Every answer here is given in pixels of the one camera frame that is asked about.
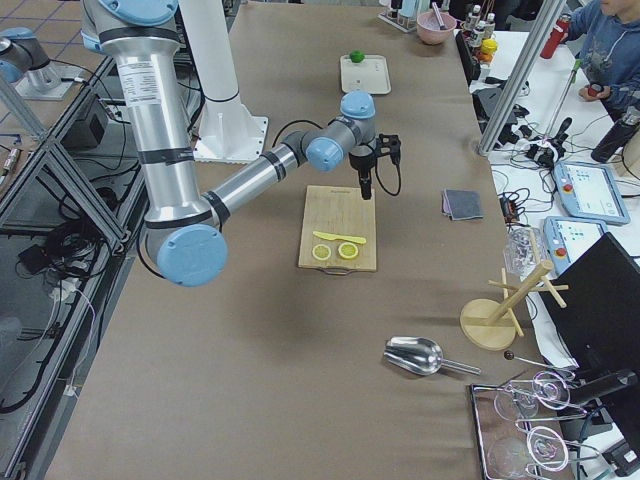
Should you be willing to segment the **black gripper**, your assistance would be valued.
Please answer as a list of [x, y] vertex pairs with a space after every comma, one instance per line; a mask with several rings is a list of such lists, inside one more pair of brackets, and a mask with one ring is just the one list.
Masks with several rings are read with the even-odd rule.
[[375, 151], [370, 147], [362, 147], [356, 153], [349, 154], [349, 162], [358, 173], [361, 197], [372, 198], [371, 171], [375, 167]]

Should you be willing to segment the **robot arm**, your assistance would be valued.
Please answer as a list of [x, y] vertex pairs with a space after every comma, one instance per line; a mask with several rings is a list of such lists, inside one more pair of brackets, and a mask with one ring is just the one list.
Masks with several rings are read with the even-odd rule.
[[1, 76], [28, 100], [60, 101], [71, 84], [26, 27], [1, 31]]
[[188, 118], [179, 97], [175, 18], [184, 22], [207, 104], [239, 102], [227, 23], [218, 1], [85, 1], [87, 48], [117, 66], [150, 206], [147, 251], [160, 274], [185, 287], [213, 280], [227, 261], [220, 231], [229, 216], [304, 163], [331, 171], [346, 155], [376, 144], [370, 94], [346, 94], [327, 127], [294, 132], [276, 147], [202, 193], [196, 181]]

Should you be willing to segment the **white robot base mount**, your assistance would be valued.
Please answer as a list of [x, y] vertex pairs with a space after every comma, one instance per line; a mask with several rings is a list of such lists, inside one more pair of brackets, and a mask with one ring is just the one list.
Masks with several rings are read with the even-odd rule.
[[179, 7], [205, 99], [194, 156], [249, 163], [262, 152], [268, 119], [241, 100], [222, 3], [185, 0]]

